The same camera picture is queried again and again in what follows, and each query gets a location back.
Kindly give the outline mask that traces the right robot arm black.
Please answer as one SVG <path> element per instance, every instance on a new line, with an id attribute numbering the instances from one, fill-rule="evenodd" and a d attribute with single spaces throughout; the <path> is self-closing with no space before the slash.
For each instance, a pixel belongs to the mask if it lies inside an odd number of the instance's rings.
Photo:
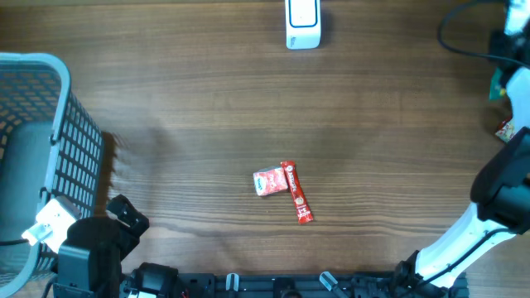
<path id="1" fill-rule="evenodd" d="M 471 203 L 431 246 L 400 262 L 388 291 L 395 297 L 450 297 L 460 274 L 497 244 L 529 229 L 529 29 L 493 32 L 486 59 L 496 60 L 512 107 L 505 147 L 475 177 Z"/>

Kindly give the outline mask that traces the small red white packet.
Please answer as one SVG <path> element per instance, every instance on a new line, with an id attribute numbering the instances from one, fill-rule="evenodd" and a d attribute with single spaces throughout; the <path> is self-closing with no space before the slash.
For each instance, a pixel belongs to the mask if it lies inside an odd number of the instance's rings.
<path id="1" fill-rule="evenodd" d="M 256 194 L 261 197 L 286 191 L 289 188 L 281 167 L 270 167 L 254 172 L 253 183 Z"/>

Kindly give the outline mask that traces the red stick packet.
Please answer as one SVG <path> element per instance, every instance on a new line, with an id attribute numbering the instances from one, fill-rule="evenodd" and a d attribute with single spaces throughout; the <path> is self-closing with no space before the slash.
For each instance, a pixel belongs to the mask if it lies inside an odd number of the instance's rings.
<path id="1" fill-rule="evenodd" d="M 313 214 L 311 208 L 307 203 L 303 189 L 299 181 L 296 171 L 296 163 L 294 161 L 282 161 L 281 167 L 284 170 L 293 204 L 296 209 L 296 216 L 299 224 L 308 224 L 313 221 Z"/>

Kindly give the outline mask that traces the green 3M gloves packet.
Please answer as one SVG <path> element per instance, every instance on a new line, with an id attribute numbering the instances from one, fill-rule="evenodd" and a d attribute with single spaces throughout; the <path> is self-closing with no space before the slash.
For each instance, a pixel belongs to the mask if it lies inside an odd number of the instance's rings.
<path id="1" fill-rule="evenodd" d="M 506 89 L 502 84 L 503 74 L 501 69 L 495 70 L 489 86 L 489 101 L 497 101 L 505 96 Z"/>

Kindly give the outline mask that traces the green lid Knorr jar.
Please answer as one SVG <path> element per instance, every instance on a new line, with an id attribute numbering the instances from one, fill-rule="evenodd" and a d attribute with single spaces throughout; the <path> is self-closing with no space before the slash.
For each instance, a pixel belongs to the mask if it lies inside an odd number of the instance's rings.
<path id="1" fill-rule="evenodd" d="M 495 136 L 503 142 L 509 142 L 514 135 L 514 128 L 512 124 L 512 117 L 503 120 L 495 132 Z"/>

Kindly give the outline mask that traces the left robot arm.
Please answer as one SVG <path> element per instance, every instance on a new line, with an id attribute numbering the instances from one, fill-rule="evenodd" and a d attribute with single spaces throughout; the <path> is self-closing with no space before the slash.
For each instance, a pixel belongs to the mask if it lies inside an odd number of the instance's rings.
<path id="1" fill-rule="evenodd" d="M 140 243 L 149 219 L 123 195 L 107 211 L 117 216 L 90 217 L 73 223 L 60 245 L 53 295 L 58 298 L 187 297 L 190 291 L 171 267 L 143 263 L 122 273 L 122 260 Z"/>

